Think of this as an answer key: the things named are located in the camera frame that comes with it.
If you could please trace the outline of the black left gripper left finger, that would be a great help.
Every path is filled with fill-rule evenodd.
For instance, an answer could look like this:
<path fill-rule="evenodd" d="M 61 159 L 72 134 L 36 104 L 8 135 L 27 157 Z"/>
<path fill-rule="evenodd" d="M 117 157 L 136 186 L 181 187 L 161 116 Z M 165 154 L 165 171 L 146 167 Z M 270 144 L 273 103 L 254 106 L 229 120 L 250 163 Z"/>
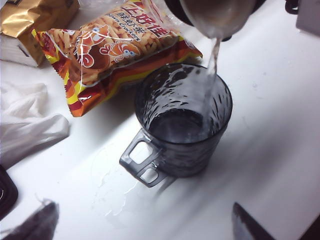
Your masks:
<path fill-rule="evenodd" d="M 44 200 L 20 225 L 8 230 L 1 240 L 52 240 L 60 217 L 60 206 Z"/>

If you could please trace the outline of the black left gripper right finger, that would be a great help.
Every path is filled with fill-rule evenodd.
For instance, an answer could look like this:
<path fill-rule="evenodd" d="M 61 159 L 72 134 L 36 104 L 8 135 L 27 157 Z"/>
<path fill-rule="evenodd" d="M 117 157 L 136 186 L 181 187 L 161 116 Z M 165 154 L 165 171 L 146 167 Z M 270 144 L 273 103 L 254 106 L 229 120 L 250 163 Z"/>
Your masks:
<path fill-rule="evenodd" d="M 232 207 L 232 232 L 234 240 L 274 240 L 239 203 Z"/>

